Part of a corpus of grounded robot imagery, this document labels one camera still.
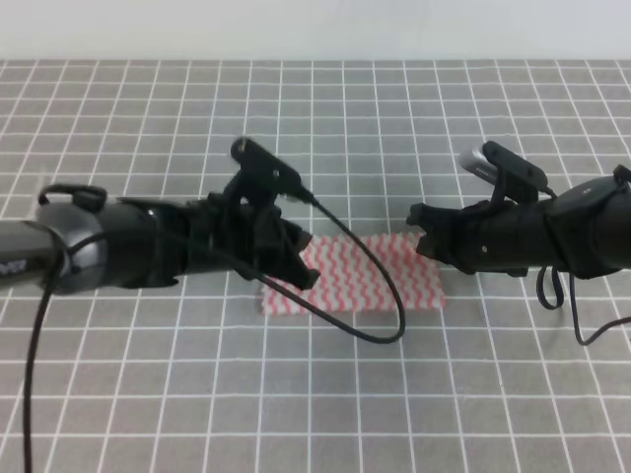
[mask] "wire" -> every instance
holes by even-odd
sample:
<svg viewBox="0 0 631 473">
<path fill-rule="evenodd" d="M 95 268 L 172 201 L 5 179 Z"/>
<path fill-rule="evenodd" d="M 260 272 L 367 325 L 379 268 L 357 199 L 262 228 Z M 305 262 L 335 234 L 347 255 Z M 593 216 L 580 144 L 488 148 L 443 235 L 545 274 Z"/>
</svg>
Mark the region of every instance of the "wire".
<svg viewBox="0 0 631 473">
<path fill-rule="evenodd" d="M 186 246 L 187 248 L 194 249 L 198 251 L 200 254 L 205 255 L 206 257 L 215 257 L 223 259 L 227 262 L 234 270 L 241 272 L 249 278 L 256 279 L 261 283 L 269 286 L 273 290 L 279 292 L 289 300 L 294 303 L 300 305 L 301 307 L 307 309 L 318 317 L 326 320 L 330 324 L 340 328 L 344 332 L 353 335 L 361 340 L 365 340 L 367 342 L 376 343 L 376 344 L 389 344 L 396 342 L 399 338 L 403 336 L 405 333 L 405 308 L 403 306 L 403 302 L 401 297 L 396 289 L 396 285 L 392 281 L 392 278 L 388 274 L 387 270 L 381 264 L 379 259 L 368 249 L 360 239 L 355 236 L 342 222 L 339 221 L 333 214 L 331 214 L 323 205 L 321 205 L 318 201 L 314 199 L 312 205 L 318 208 L 326 217 L 328 217 L 342 232 L 347 234 L 368 256 L 368 258 L 377 266 L 380 273 L 386 279 L 387 285 L 390 288 L 392 295 L 394 297 L 394 301 L 396 303 L 397 312 L 398 312 L 398 329 L 397 331 L 389 336 L 389 337 L 377 337 L 375 335 L 371 335 L 369 333 L 362 332 L 357 330 L 356 328 L 347 325 L 346 323 L 338 320 L 337 318 L 331 316 L 327 312 L 317 308 L 315 305 L 312 305 L 300 298 L 296 294 L 292 293 L 287 288 L 281 286 L 276 281 L 271 278 L 268 278 L 260 271 L 252 268 L 250 265 L 243 263 L 238 260 L 238 258 L 234 257 L 230 253 L 226 253 L 216 248 L 208 248 L 206 245 L 197 243 L 195 241 L 191 241 L 184 236 L 179 236 L 166 232 L 151 232 L 156 238 L 164 238 L 173 241 L 182 246 Z M 45 319 L 46 310 L 48 308 L 48 304 L 50 302 L 50 298 L 57 286 L 59 278 L 64 268 L 64 261 L 66 256 L 68 257 L 70 270 L 77 270 L 72 266 L 72 256 L 75 255 L 79 250 L 88 246 L 89 244 L 107 240 L 113 237 L 123 237 L 128 235 L 129 231 L 116 231 L 116 232 L 104 232 L 92 236 L 88 236 L 83 240 L 77 242 L 73 246 L 65 247 L 63 245 L 59 245 L 58 251 L 56 252 L 55 261 L 51 267 L 51 270 L 46 279 L 46 284 L 39 300 L 39 305 L 37 307 L 37 313 L 35 315 L 35 323 L 33 327 L 33 332 L 31 335 L 31 342 L 29 344 L 29 352 L 27 354 L 27 363 L 25 367 L 25 381 L 24 381 L 24 401 L 23 401 L 23 448 L 24 448 L 24 464 L 25 464 L 25 473 L 33 473 L 33 444 L 32 444 L 32 400 L 33 400 L 33 379 L 35 373 L 35 356 L 37 353 L 37 346 L 39 343 L 39 335 L 41 333 L 41 328 L 43 326 L 43 321 Z"/>
<path fill-rule="evenodd" d="M 541 268 L 539 274 L 536 278 L 536 296 L 539 299 L 539 302 L 543 307 L 548 310 L 554 310 L 563 305 L 563 287 L 561 286 L 561 280 L 559 278 L 559 271 L 557 268 L 552 268 L 552 286 L 554 288 L 554 294 L 556 296 L 556 304 L 553 305 L 549 303 L 545 297 L 545 293 L 543 290 L 543 277 L 545 276 L 545 271 L 547 267 Z M 581 323 L 579 321 L 579 310 L 576 305 L 576 288 L 575 288 L 575 277 L 573 274 L 570 274 L 570 306 L 572 307 L 572 323 L 574 324 L 574 335 L 576 337 L 579 345 L 583 347 L 588 347 L 595 342 L 600 335 L 609 330 L 610 328 L 617 327 L 618 325 L 623 325 L 625 323 L 631 323 L 630 317 L 622 317 L 617 318 L 615 320 L 611 320 L 599 328 L 596 332 L 592 334 L 587 340 L 583 338 L 583 334 L 581 333 Z"/>
<path fill-rule="evenodd" d="M 31 342 L 29 343 L 29 352 L 27 353 L 27 365 L 25 367 L 24 375 L 24 401 L 22 406 L 22 433 L 24 437 L 24 470 L 26 473 L 33 473 L 33 445 L 31 442 L 31 402 L 33 399 L 33 375 L 35 371 L 35 356 L 37 354 L 37 346 L 39 344 L 39 334 L 41 333 L 41 327 L 43 326 L 43 320 L 48 309 L 48 303 L 52 296 L 59 276 L 63 269 L 64 254 L 60 248 L 57 251 L 55 262 L 48 274 L 46 285 L 39 300 L 37 307 L 37 313 L 35 314 L 35 322 L 33 324 L 33 332 L 31 333 Z"/>
<path fill-rule="evenodd" d="M 599 328 L 596 332 L 592 334 L 590 338 L 587 340 L 583 339 L 583 335 L 581 334 L 581 326 L 579 325 L 579 312 L 576 308 L 576 295 L 574 290 L 574 275 L 570 274 L 570 304 L 572 305 L 572 321 L 574 322 L 574 335 L 576 335 L 576 340 L 580 345 L 587 347 L 592 345 L 596 339 L 606 332 L 608 329 L 617 327 L 618 325 L 622 325 L 624 323 L 631 323 L 631 317 L 622 317 L 616 318 L 615 320 L 611 320 Z"/>
</svg>

